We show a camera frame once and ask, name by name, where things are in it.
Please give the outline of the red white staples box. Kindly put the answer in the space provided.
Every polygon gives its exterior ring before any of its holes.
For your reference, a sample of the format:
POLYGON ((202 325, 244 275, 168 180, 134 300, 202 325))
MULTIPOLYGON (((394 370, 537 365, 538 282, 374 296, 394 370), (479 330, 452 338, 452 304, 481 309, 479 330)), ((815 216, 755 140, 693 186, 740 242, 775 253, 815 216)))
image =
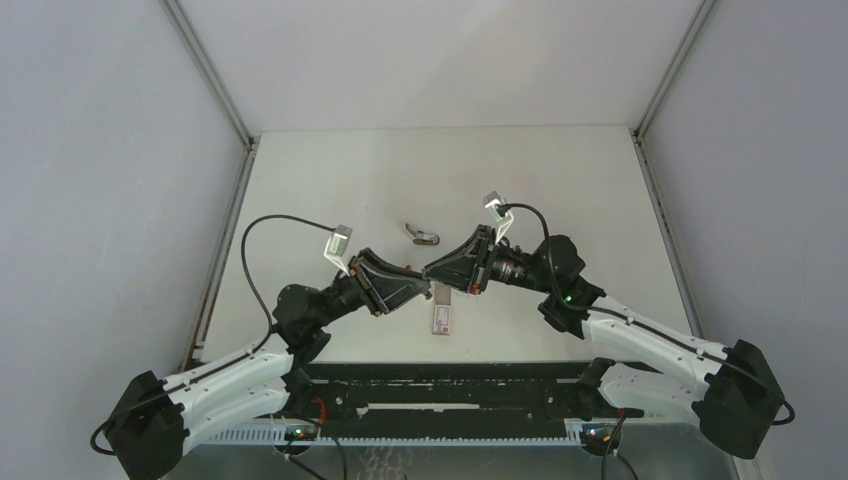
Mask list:
POLYGON ((436 283, 433 290, 434 311, 431 333, 437 336, 447 336, 452 327, 451 288, 436 283))

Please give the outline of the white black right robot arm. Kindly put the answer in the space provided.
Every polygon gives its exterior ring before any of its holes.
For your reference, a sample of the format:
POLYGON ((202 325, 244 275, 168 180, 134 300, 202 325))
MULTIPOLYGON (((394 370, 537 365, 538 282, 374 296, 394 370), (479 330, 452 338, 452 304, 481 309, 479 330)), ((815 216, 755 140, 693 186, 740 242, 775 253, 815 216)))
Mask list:
POLYGON ((592 416, 611 408, 659 414, 697 427, 722 451, 754 458, 768 431, 797 413, 755 345, 732 346, 687 335, 634 312, 588 282, 572 240, 547 236, 532 253, 497 241, 479 226, 460 247, 427 264, 424 275, 471 295, 490 282, 542 292, 538 310, 556 331, 605 345, 626 360, 596 358, 578 388, 579 406, 592 416))

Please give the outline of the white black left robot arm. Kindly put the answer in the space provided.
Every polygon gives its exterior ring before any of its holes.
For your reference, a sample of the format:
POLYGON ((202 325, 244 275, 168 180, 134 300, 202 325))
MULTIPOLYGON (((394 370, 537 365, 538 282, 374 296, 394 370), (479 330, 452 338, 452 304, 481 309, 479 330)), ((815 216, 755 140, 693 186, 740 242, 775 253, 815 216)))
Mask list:
POLYGON ((160 479, 225 430, 281 410, 290 417, 305 414, 313 392, 303 368, 329 343, 326 326, 361 308, 387 315, 429 296, 430 288, 422 274, 363 249, 347 274, 322 290, 284 287, 261 338, 163 379, 151 371, 137 375, 101 431, 129 478, 160 479))

